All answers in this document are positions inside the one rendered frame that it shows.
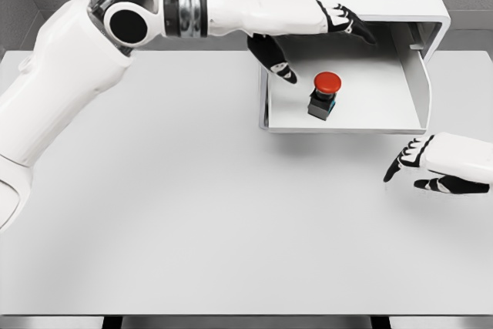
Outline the red button load switch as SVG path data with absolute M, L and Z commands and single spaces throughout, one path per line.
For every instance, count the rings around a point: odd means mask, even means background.
M 336 104 L 337 92 L 342 85 L 339 75 L 333 72 L 320 72 L 314 77 L 314 90 L 310 94 L 307 112 L 326 121 Z

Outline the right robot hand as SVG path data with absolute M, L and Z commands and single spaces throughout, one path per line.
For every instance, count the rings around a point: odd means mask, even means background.
M 414 187 L 445 194 L 482 194 L 493 188 L 493 143 L 450 133 L 412 139 L 393 160 L 383 181 L 404 167 L 439 176 L 416 180 Z

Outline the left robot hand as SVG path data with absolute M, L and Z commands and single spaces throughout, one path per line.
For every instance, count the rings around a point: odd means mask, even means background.
M 268 71 L 295 84 L 297 76 L 282 48 L 274 39 L 279 35 L 324 35 L 346 32 L 374 45 L 376 38 L 356 13 L 335 3 L 319 0 L 259 0 L 246 14 L 247 48 Z

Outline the white cabinet drawer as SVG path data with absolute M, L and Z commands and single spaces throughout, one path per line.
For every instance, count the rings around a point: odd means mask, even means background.
M 343 33 L 278 36 L 297 76 L 291 84 L 271 72 L 260 78 L 260 124 L 273 133 L 422 134 L 428 128 L 431 84 L 405 24 L 373 24 L 377 42 Z M 327 119 L 308 112 L 314 78 L 342 80 Z

